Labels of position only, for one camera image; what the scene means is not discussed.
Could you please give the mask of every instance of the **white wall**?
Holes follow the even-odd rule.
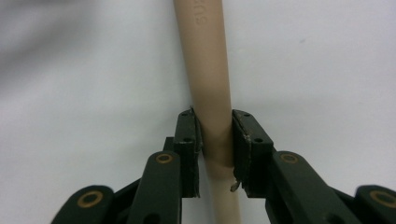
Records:
[[[233,107],[329,185],[396,189],[395,2],[223,5]],[[50,223],[76,190],[134,181],[189,106],[171,0],[1,1],[0,222]],[[183,223],[213,223],[205,183]],[[268,223],[239,193],[244,223]]]

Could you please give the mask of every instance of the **beige rod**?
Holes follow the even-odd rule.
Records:
[[[238,224],[233,177],[232,107],[221,0],[174,0],[195,114],[218,224]]]

